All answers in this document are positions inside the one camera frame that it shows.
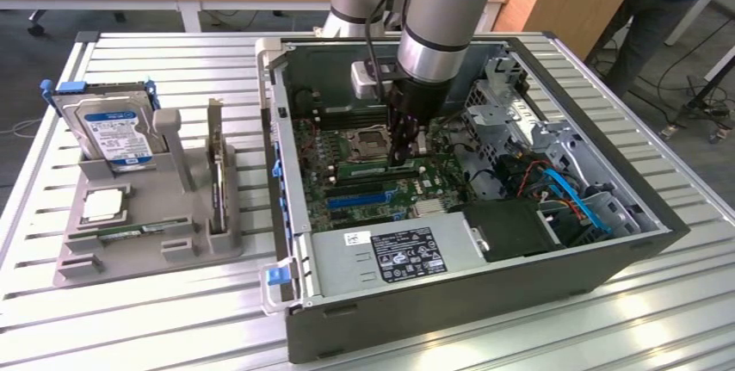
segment person's leg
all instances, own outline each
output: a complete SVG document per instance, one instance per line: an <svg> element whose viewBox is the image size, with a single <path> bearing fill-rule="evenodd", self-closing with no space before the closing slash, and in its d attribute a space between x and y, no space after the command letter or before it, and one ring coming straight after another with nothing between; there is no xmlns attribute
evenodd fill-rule
<svg viewBox="0 0 735 371"><path fill-rule="evenodd" d="M592 63L595 62L595 56L598 55L598 51L606 46L610 40L612 40L615 33L620 31L620 28L623 28L628 23L628 20L631 19L635 12L635 7L636 7L635 0L623 0L623 3L620 4L620 8L618 8L615 15L612 15L612 19L607 24L606 30L602 32L602 35L599 36L598 42L595 43L595 46L592 47L590 54L587 54L587 58L584 59L584 64L592 65Z"/></svg>
<svg viewBox="0 0 735 371"><path fill-rule="evenodd" d="M620 46L618 59L603 80L618 96L623 96L631 88L643 66L676 28L694 2L639 0L639 4L640 11L632 18L631 30Z"/></svg>

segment person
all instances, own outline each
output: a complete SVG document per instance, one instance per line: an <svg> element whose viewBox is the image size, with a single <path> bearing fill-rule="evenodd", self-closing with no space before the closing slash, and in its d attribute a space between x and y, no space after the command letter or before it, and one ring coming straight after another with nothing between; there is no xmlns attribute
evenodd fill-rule
<svg viewBox="0 0 735 371"><path fill-rule="evenodd" d="M615 33L632 24L618 59L607 72L603 82L618 96L631 88L643 66L656 53L691 5L698 0L623 0L620 8L607 24L599 40L584 60L587 65L595 61L598 51L610 42Z"/></svg>

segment aluminum extrusion table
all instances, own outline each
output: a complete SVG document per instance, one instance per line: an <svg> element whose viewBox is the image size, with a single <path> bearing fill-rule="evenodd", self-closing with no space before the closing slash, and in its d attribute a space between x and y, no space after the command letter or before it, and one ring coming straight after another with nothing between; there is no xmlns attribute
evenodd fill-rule
<svg viewBox="0 0 735 371"><path fill-rule="evenodd" d="M246 252L206 268L55 289L79 147L48 110L0 219L0 366L423 371L735 366L732 211L563 45L540 34L518 38L690 223L691 234L590 294L327 361L290 364L284 319L260 312L258 279L259 267L275 260L254 57L254 42L264 35L276 34L103 34L96 43L75 45L62 80L111 83L150 75L162 105L182 108L186 145L203 144L207 99L224 100ZM531 82L531 88L543 99L539 85ZM551 102L539 105L547 116L558 114Z"/></svg>

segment hard drive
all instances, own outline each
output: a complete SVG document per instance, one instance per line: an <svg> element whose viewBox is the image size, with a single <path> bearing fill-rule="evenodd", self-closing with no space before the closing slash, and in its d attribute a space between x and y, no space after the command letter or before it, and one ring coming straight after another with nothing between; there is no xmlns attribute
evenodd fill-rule
<svg viewBox="0 0 735 371"><path fill-rule="evenodd" d="M154 154L168 150L154 130L154 83L64 85L52 96L54 106L87 159L106 159L118 172L154 167Z"/></svg>

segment motherboard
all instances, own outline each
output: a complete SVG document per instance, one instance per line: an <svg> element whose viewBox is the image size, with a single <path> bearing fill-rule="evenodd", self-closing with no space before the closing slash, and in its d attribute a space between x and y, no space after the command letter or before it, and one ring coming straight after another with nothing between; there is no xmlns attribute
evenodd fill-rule
<svg viewBox="0 0 735 371"><path fill-rule="evenodd" d="M314 232L447 213L475 198L440 120L420 153L396 167L386 125L327 130L314 119L294 122Z"/></svg>

